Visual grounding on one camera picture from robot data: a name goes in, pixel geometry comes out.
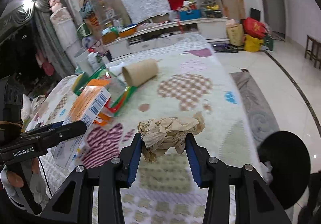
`barcode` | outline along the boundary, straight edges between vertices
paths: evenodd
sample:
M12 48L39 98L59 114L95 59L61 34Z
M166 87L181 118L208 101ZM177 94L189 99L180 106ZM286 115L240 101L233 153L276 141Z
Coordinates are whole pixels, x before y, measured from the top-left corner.
M93 122L93 119L86 114L83 116L81 120L86 124L87 128L89 128Z
M91 104L89 110L92 111L94 115L97 115L106 103L106 101L107 98L103 95L103 93L100 93L96 97L95 101Z

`blue box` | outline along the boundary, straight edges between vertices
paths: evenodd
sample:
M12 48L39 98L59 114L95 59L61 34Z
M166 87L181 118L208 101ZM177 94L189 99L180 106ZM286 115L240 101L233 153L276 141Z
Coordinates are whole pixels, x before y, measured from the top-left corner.
M201 11L199 9L192 11L181 11L179 12L179 18L181 21L201 18Z

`metal screw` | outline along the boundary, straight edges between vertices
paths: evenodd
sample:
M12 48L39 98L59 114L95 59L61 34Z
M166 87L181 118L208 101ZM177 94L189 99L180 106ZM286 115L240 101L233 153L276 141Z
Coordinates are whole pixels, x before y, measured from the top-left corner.
M208 158L208 162L209 162L209 163L217 163L217 162L218 162L218 159L215 158L215 157L209 157L209 158Z
M113 163L113 164L117 164L119 162L120 162L120 158L118 158L118 157L114 157L111 159L111 163Z
M83 172L84 169L85 169L84 166L79 165L79 166L76 167L76 172Z
M251 164L245 164L244 168L247 170L247 171L253 171L254 167L251 165Z

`crumpled paper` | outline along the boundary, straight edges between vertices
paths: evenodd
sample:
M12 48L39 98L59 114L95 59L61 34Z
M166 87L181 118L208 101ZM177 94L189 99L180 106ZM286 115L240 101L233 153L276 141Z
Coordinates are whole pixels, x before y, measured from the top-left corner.
M201 112L188 117L167 117L139 122L137 130L142 134L145 146L142 153L147 162L156 162L170 147L175 147L178 154L185 150L185 137L188 133L199 134L205 128Z

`ceiling light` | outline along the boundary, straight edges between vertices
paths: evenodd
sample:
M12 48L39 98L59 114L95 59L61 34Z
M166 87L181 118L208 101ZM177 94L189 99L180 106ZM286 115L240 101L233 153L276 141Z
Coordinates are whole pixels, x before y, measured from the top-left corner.
M23 2L24 8L32 8L33 7L33 1L32 0L24 0Z

